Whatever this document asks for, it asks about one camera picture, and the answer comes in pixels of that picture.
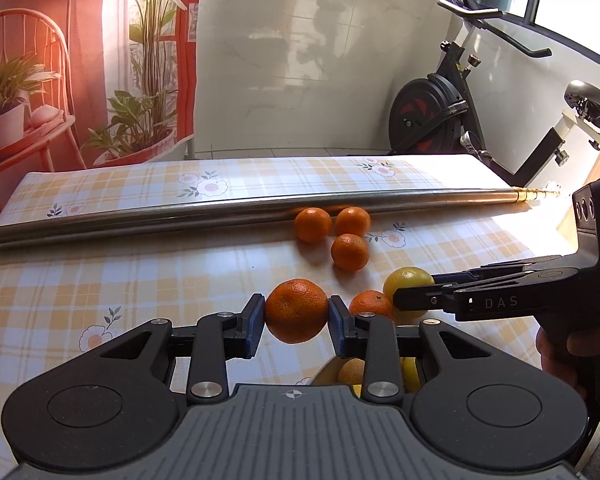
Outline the person right hand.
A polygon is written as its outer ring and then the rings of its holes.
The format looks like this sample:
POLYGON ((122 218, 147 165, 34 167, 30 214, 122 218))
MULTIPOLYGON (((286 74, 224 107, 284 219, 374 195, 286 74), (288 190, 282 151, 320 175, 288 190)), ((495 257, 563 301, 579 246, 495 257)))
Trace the person right hand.
POLYGON ((556 316, 542 316, 535 347, 541 367, 570 385, 600 418, 600 317, 594 326, 567 335, 556 316))

